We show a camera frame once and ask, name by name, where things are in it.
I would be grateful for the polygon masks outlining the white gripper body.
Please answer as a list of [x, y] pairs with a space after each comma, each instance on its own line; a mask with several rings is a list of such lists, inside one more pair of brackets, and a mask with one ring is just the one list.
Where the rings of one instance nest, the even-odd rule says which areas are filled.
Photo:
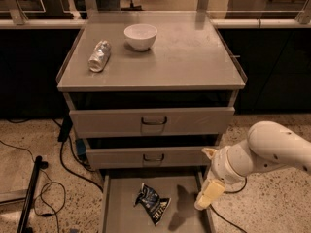
[[207, 173], [207, 179], [217, 179], [224, 184], [235, 184], [244, 180], [229, 163], [228, 147], [217, 150], [216, 156], [210, 161], [211, 164]]

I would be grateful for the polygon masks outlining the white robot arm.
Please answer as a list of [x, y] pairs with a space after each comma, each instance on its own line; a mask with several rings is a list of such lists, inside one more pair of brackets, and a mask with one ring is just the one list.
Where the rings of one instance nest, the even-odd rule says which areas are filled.
[[253, 173], [290, 166], [311, 174], [311, 143], [272, 121], [254, 124], [247, 138], [233, 146], [203, 148], [202, 152], [211, 165], [194, 203], [198, 210], [207, 209], [227, 184], [242, 182]]

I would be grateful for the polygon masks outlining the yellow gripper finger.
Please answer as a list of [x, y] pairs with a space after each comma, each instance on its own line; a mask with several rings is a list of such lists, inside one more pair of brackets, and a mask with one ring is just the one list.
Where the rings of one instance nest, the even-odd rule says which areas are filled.
[[212, 148], [203, 148], [201, 150], [210, 160], [212, 160], [216, 154], [217, 154], [217, 150], [216, 149], [212, 149]]
[[225, 184], [217, 179], [204, 181], [198, 193], [194, 206], [198, 210], [207, 209], [213, 201], [218, 199], [225, 192]]

